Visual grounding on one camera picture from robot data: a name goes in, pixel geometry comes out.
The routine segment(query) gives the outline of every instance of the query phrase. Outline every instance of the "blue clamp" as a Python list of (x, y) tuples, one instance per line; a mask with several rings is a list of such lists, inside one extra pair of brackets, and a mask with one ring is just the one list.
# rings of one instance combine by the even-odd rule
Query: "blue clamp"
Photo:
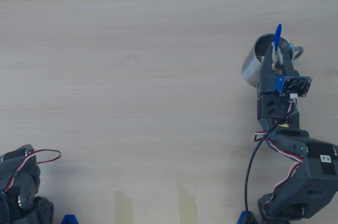
[(64, 216), (61, 224), (79, 224), (75, 215), (73, 214), (67, 214)]
[[(249, 215), (250, 215), (251, 223), (252, 224), (258, 224), (251, 211), (249, 211)], [(239, 219), (238, 219), (237, 224), (248, 224), (249, 222), (248, 222), (247, 218), (245, 218), (245, 217), (246, 217), (246, 212), (243, 211), (241, 213)]]

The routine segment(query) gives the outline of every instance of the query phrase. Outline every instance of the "connector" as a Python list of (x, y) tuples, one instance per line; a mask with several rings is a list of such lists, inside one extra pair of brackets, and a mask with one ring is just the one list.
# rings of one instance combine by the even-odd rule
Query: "connector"
[(292, 100), (292, 99), (297, 99), (298, 98), (298, 94), (296, 94), (296, 93), (291, 93), (290, 94), (290, 99)]

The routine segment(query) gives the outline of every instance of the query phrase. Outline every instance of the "metal cup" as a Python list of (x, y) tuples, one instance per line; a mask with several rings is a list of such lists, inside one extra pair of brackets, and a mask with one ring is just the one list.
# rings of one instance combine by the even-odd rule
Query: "metal cup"
[[(259, 70), (264, 60), (265, 53), (272, 43), (275, 34), (265, 34), (259, 37), (255, 44), (253, 45), (251, 51), (249, 52), (247, 59), (245, 60), (242, 67), (242, 74), (244, 79), (248, 84), (257, 88), (258, 80), (259, 80)], [(292, 43), (287, 40), (285, 37), (281, 36), (279, 39), (278, 45), (280, 52), (284, 54), (288, 54), (291, 62), (295, 59), (298, 59), (304, 52), (304, 49), (301, 46), (293, 47)], [(275, 61), (273, 63), (274, 70), (280, 70), (281, 66), (278, 60), (278, 56), (275, 56)]]

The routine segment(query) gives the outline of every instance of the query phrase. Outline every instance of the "light wood surface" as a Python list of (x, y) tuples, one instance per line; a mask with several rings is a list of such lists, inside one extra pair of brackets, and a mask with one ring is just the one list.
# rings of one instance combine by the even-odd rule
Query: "light wood surface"
[[(296, 69), (314, 78), (301, 127), (338, 144), (337, 12), (338, 0), (0, 0), (1, 152), (62, 151), (41, 166), (54, 223), (115, 223), (121, 191), (134, 224), (178, 224), (178, 184), (197, 223), (236, 223), (260, 130), (242, 63), (282, 23), (305, 50)], [(255, 214), (291, 164), (259, 150)], [(301, 223), (335, 223), (337, 207)]]

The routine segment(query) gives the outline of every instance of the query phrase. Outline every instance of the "tape strip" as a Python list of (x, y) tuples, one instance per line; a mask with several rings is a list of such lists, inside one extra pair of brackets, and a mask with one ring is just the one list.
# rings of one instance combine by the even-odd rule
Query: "tape strip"
[(196, 199), (195, 196), (182, 186), (178, 185), (181, 224), (196, 224)]
[(115, 223), (133, 224), (133, 201), (122, 192), (115, 192)]

